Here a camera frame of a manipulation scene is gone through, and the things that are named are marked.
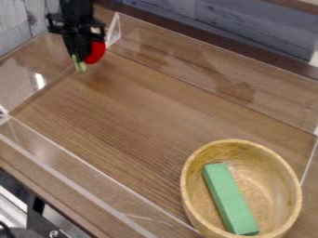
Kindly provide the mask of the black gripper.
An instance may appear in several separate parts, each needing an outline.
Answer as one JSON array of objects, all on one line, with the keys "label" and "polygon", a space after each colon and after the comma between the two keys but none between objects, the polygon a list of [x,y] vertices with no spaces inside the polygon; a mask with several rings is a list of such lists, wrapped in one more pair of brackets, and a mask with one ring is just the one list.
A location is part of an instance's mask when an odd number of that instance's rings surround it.
[{"label": "black gripper", "polygon": [[91,54],[92,39],[104,41],[107,38],[105,22],[95,17],[84,21],[69,23],[61,13],[45,15],[46,30],[50,33],[61,34],[63,42],[69,56],[76,56],[79,62],[84,62]]}]

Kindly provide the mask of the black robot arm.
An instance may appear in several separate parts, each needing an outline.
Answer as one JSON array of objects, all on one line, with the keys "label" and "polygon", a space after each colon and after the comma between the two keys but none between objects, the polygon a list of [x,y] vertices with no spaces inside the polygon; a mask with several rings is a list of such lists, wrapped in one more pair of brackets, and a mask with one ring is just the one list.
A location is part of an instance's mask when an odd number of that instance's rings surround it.
[{"label": "black robot arm", "polygon": [[48,13],[46,30],[61,35],[77,65],[95,64],[105,54],[105,23],[95,18],[93,0],[59,0],[60,11]]}]

